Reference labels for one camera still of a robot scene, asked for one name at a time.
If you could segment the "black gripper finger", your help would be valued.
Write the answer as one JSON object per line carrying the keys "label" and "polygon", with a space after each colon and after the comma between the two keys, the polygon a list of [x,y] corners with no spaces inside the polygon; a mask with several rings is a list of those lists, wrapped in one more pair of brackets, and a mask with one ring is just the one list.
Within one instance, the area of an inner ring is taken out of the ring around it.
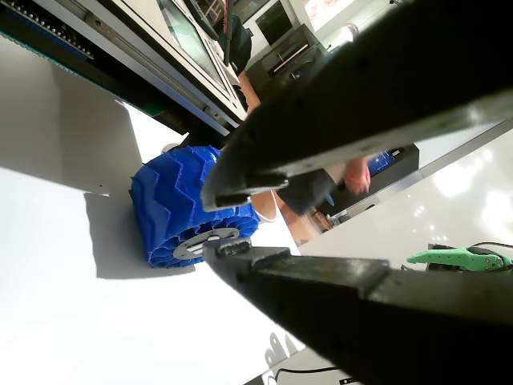
{"label": "black gripper finger", "polygon": [[201,190],[206,211],[291,176],[512,116],[512,4],[397,7],[252,111]]}
{"label": "black gripper finger", "polygon": [[204,260],[259,311],[364,384],[509,384],[512,280],[294,256],[246,239]]}

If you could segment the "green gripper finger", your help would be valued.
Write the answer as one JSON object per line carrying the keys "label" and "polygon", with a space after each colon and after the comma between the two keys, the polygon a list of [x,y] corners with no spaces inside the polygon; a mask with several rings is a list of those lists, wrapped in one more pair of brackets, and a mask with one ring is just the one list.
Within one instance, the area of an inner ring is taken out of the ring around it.
{"label": "green gripper finger", "polygon": [[408,257],[410,264],[425,264],[427,271],[460,273],[511,273],[512,260],[480,246],[453,248],[433,246],[431,249]]}

